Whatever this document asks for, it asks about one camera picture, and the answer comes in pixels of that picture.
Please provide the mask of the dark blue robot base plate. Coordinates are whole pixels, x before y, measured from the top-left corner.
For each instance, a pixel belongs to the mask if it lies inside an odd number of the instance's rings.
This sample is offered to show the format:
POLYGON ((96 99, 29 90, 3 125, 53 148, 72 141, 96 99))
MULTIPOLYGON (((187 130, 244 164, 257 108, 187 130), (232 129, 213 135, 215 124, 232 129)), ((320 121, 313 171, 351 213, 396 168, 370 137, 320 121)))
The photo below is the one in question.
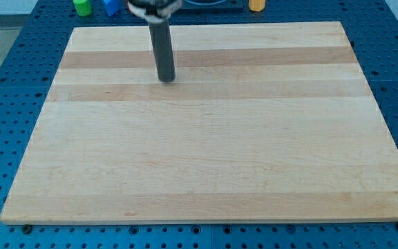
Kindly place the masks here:
POLYGON ((181 10, 242 10, 242 0, 183 0, 181 10))

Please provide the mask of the robot arm flange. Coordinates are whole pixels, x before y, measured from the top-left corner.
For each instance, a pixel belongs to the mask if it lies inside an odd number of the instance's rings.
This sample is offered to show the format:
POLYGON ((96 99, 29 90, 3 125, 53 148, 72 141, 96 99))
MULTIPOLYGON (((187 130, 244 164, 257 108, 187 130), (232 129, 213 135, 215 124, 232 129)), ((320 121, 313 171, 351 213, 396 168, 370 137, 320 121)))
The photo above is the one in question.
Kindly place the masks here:
POLYGON ((136 17, 149 24, 160 24, 181 9, 182 0, 128 0, 127 7, 136 17))

